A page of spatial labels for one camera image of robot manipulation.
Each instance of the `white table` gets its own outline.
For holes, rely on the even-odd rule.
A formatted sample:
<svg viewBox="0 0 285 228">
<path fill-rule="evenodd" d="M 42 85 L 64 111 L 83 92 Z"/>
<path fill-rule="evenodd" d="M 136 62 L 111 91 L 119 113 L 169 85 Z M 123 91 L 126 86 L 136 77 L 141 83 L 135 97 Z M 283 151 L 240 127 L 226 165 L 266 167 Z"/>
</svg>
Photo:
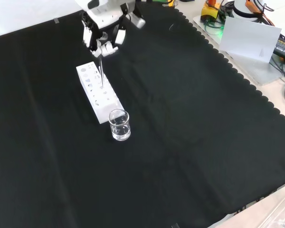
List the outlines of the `white table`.
<svg viewBox="0 0 285 228">
<path fill-rule="evenodd" d="M 277 27 L 282 28 L 282 32 L 285 35 L 285 0 L 273 1 L 273 0 L 265 0 L 264 2 L 268 3 L 268 6 L 274 8 L 276 7 L 277 10 L 273 13 L 267 13 L 267 16 L 275 23 Z M 189 22 L 193 23 L 193 26 L 197 28 L 198 31 L 202 33 L 209 40 L 209 43 L 213 45 L 214 48 L 218 49 L 218 45 L 214 42 L 210 36 L 208 36 L 195 22 L 193 22 L 193 18 L 200 15 L 201 9 L 205 3 L 205 0 L 195 0 L 192 2 L 178 2 L 178 6 L 176 8 L 186 16 Z M 238 70 L 239 73 L 244 75 L 244 77 L 250 80 L 249 75 L 245 73 L 241 68 L 235 63 L 235 61 L 226 53 L 221 52 L 224 54 L 226 58 L 228 58 L 229 62 L 233 65 L 234 68 Z M 261 91 L 264 96 L 268 98 L 270 102 L 272 102 L 275 108 L 279 109 L 281 114 L 285 116 L 285 98 L 284 98 L 284 90 L 285 90 L 285 79 L 281 78 L 278 79 L 270 84 L 267 85 L 256 85 L 254 82 L 250 80 L 250 83 L 256 86 L 256 89 Z"/>
<path fill-rule="evenodd" d="M 216 226 L 216 228 L 258 228 L 284 198 L 285 187 Z"/>
</svg>

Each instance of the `black cloth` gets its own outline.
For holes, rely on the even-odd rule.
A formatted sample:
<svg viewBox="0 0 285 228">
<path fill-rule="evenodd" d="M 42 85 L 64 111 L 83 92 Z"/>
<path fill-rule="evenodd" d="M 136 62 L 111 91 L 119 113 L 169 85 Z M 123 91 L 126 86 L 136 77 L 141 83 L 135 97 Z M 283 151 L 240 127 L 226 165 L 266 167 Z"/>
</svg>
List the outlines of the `black cloth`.
<svg viewBox="0 0 285 228">
<path fill-rule="evenodd" d="M 0 228 L 205 228 L 285 183 L 285 118 L 177 10 L 104 59 L 131 137 L 99 124 L 79 13 L 0 37 Z"/>
</svg>

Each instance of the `white paper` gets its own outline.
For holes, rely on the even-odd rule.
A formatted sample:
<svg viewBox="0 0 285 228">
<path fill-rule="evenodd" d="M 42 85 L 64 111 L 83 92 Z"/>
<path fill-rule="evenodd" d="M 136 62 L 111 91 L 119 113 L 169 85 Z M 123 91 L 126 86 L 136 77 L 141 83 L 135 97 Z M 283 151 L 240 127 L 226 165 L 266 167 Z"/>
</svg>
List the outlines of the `white paper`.
<svg viewBox="0 0 285 228">
<path fill-rule="evenodd" d="M 219 49 L 268 63 L 280 33 L 277 27 L 227 17 Z"/>
</svg>

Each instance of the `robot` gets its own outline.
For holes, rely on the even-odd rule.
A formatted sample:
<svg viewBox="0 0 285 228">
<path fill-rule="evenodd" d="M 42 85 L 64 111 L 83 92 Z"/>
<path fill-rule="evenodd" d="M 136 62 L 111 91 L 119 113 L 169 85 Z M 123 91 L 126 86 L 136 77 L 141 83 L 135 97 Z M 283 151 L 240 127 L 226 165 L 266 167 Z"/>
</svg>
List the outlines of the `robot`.
<svg viewBox="0 0 285 228">
<path fill-rule="evenodd" d="M 105 57 L 122 45 L 129 20 L 137 28 L 145 25 L 139 9 L 133 0 L 75 0 L 84 10 L 83 42 L 95 57 Z"/>
</svg>

